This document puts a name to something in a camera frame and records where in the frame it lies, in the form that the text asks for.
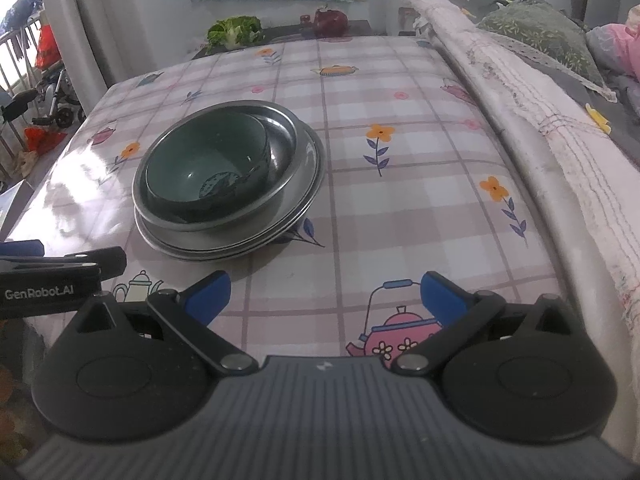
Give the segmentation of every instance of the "table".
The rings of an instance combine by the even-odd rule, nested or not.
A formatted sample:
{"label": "table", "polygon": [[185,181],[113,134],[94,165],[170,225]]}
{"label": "table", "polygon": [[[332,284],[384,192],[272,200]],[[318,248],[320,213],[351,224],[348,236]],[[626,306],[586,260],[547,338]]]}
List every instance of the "table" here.
{"label": "table", "polygon": [[[181,118],[238,99],[276,101],[319,133],[328,155],[322,189],[288,244],[217,264],[172,260],[134,225],[137,164]],[[119,301],[184,290],[223,270],[230,300],[209,327],[258,359],[349,353],[389,362],[440,329],[417,286],[428,270],[508,301],[558,292],[535,218],[495,142],[453,72],[420,39],[217,54],[112,87],[12,237],[39,237],[47,255],[123,247],[126,272],[103,284]],[[50,345],[70,316],[29,322]]]}

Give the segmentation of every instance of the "red cloth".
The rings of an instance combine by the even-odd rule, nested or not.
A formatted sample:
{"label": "red cloth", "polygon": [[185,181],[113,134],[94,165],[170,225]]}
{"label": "red cloth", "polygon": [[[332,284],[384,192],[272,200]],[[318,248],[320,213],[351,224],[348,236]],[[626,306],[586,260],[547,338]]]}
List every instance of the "red cloth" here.
{"label": "red cloth", "polygon": [[59,145],[62,139],[65,138],[66,133],[49,132],[42,128],[29,127],[24,129],[24,135],[27,137],[29,151],[44,155]]}

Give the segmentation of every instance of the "red bag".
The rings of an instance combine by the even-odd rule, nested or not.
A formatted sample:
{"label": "red bag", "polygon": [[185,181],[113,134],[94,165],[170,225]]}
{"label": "red bag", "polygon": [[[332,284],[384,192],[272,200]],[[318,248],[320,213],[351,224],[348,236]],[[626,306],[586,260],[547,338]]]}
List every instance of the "red bag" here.
{"label": "red bag", "polygon": [[30,126],[24,129],[24,136],[27,137],[27,147],[30,152],[44,155],[50,152],[66,137],[65,132],[50,132],[42,128]]}
{"label": "red bag", "polygon": [[38,40],[38,55],[36,56],[36,68],[46,70],[51,65],[60,61],[60,51],[58,44],[53,37],[53,31],[50,25],[44,25],[40,31],[40,39]]}

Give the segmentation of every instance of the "lace trim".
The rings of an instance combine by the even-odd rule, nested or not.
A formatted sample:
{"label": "lace trim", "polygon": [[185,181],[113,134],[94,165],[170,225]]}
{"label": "lace trim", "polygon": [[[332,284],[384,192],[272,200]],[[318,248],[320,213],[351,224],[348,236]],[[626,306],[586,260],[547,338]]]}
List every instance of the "lace trim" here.
{"label": "lace trim", "polygon": [[610,103],[618,102],[616,93],[613,90],[607,88],[606,86],[603,86],[603,87],[598,86],[596,85],[596,83],[593,83],[588,79],[583,78],[581,75],[578,75],[570,68],[565,67],[558,60],[555,60],[551,56],[548,56],[547,54],[544,54],[543,52],[536,50],[532,46],[522,43],[521,41],[514,40],[513,38],[508,38],[507,36],[497,34],[495,32],[489,32],[487,30],[480,30],[480,29],[478,29],[478,31],[483,32],[484,34],[488,34],[496,43],[500,44],[500,46],[503,46],[504,48],[511,50],[512,52],[514,52],[515,54],[518,54],[519,56],[526,57],[527,59],[535,61],[536,63],[540,63],[543,66],[546,66],[548,68],[554,68],[556,70],[559,70],[560,72],[567,74],[568,76],[574,78],[575,80],[578,80],[585,88],[588,88],[589,90],[593,90],[594,92],[597,92],[598,94],[603,96]]}

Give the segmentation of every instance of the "stainless steel plate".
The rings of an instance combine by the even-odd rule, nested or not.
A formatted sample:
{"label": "stainless steel plate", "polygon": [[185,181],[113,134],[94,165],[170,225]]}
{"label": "stainless steel plate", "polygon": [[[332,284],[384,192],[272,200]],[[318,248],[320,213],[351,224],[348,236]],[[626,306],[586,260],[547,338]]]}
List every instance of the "stainless steel plate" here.
{"label": "stainless steel plate", "polygon": [[[160,218],[146,206],[146,190],[143,183],[143,173],[146,162],[158,143],[173,129],[192,120],[194,117],[202,115],[213,109],[229,108],[236,112],[242,112],[256,117],[267,129],[269,142],[271,145],[271,163],[265,192],[254,202],[222,218],[216,218],[206,222],[186,223],[178,218],[174,221],[168,218]],[[299,142],[299,137],[303,135],[303,123],[286,108],[267,101],[246,100],[231,101],[204,108],[184,118],[171,127],[167,132],[158,137],[151,147],[146,151],[145,156],[140,161],[136,174],[133,178],[132,194],[133,202],[142,218],[149,225],[155,225],[164,229],[179,232],[197,232],[223,226],[230,222],[237,221],[251,213],[258,211],[268,204],[287,182],[296,173],[305,156],[304,142]]]}
{"label": "stainless steel plate", "polygon": [[325,172],[324,147],[307,127],[306,157],[284,189],[259,214],[233,226],[205,232],[174,232],[149,224],[135,210],[136,225],[145,241],[172,258],[191,262],[219,261],[243,256],[266,245],[298,222],[318,194]]}

